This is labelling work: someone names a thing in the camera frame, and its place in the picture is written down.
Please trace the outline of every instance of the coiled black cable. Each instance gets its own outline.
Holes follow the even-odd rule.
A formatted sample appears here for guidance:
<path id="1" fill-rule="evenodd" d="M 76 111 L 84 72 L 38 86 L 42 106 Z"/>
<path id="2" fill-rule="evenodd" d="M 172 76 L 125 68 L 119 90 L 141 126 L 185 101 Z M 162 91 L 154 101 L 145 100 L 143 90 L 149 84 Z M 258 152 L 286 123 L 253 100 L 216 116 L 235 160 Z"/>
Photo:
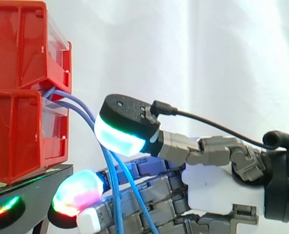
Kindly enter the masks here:
<path id="1" fill-rule="evenodd" d="M 289 150 L 289 134 L 280 131 L 270 131 L 263 136 L 263 143 L 274 148 L 282 147 Z"/>

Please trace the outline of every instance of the black cable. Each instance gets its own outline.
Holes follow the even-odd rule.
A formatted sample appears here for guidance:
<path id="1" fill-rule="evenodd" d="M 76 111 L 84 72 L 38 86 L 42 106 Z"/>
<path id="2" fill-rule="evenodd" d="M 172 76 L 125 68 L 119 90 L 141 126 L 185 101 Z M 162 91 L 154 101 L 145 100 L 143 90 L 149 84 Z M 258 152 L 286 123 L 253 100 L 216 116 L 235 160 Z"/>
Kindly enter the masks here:
<path id="1" fill-rule="evenodd" d="M 289 150 L 289 134 L 270 131 L 263 136 L 263 143 L 272 147 L 283 147 Z"/>
<path id="2" fill-rule="evenodd" d="M 267 146 L 267 145 L 262 144 L 262 143 L 260 143 L 258 141 L 252 140 L 252 139 L 250 139 L 250 138 L 248 138 L 248 137 L 246 137 L 246 136 L 244 136 L 244 135 L 242 135 L 240 133 L 237 133 L 237 132 L 235 132 L 235 131 L 227 128 L 227 127 L 224 127 L 224 126 L 222 126 L 220 124 L 217 124 L 217 123 L 215 123 L 215 122 L 213 122 L 211 120 L 208 120 L 206 118 L 203 118 L 203 117 L 200 117 L 200 116 L 188 113 L 188 112 L 184 112 L 184 111 L 177 111 L 176 114 L 179 115 L 179 116 L 184 116 L 184 117 L 191 118 L 191 119 L 200 121 L 202 123 L 208 124 L 208 125 L 210 125 L 210 126 L 212 126 L 214 128 L 222 130 L 222 131 L 224 131 L 224 132 L 226 132 L 226 133 L 228 133 L 230 135 L 233 135 L 233 136 L 235 136 L 235 137 L 237 137 L 237 138 L 239 138 L 239 139 L 241 139 L 243 141 L 246 141 L 246 142 L 248 142 L 248 143 L 250 143 L 252 145 L 255 145 L 255 146 L 267 149 L 267 150 L 275 150 L 277 148 L 277 147 Z"/>

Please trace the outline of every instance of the white plastic part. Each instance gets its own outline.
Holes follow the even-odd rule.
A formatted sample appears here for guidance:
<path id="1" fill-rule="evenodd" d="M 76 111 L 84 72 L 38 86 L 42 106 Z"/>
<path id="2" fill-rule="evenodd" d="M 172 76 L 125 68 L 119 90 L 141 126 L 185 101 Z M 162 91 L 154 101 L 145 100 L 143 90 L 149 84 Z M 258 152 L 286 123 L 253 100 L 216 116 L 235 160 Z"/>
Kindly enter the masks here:
<path id="1" fill-rule="evenodd" d="M 100 221 L 95 208 L 87 208 L 77 216 L 76 223 L 81 234 L 98 233 L 101 230 Z"/>
<path id="2" fill-rule="evenodd" d="M 216 167 L 187 164 L 182 180 L 188 185 L 191 209 L 227 215 L 233 204 L 240 204 L 255 206 L 258 215 L 264 215 L 264 188 L 240 185 L 232 178 L 231 165 Z"/>

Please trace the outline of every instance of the black sensor cap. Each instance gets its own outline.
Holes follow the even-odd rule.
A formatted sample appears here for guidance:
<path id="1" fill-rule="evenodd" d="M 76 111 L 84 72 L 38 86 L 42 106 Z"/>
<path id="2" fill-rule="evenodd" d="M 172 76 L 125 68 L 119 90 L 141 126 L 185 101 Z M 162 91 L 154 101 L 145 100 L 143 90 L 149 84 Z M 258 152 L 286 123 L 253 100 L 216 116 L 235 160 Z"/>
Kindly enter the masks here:
<path id="1" fill-rule="evenodd" d="M 112 128 L 144 140 L 150 140 L 160 127 L 157 120 L 150 121 L 146 118 L 146 109 L 150 110 L 150 107 L 149 103 L 135 98 L 111 94 L 104 100 L 100 117 Z"/>

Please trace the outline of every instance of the red plastic crate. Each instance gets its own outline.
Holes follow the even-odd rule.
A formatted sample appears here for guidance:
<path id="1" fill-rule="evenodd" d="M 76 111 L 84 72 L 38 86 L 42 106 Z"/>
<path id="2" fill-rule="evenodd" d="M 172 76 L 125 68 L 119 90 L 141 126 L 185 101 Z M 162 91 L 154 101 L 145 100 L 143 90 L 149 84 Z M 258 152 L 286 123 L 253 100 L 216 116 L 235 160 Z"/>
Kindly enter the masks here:
<path id="1" fill-rule="evenodd" d="M 0 91 L 0 182 L 11 184 L 67 160 L 68 116 L 68 109 L 36 90 Z"/>
<path id="2" fill-rule="evenodd" d="M 44 2 L 0 1 L 0 89 L 52 85 L 71 92 L 71 44 Z"/>
<path id="3" fill-rule="evenodd" d="M 71 93 L 71 44 L 44 2 L 0 1 L 0 182 L 67 160 L 68 110 L 39 92 L 53 85 Z"/>

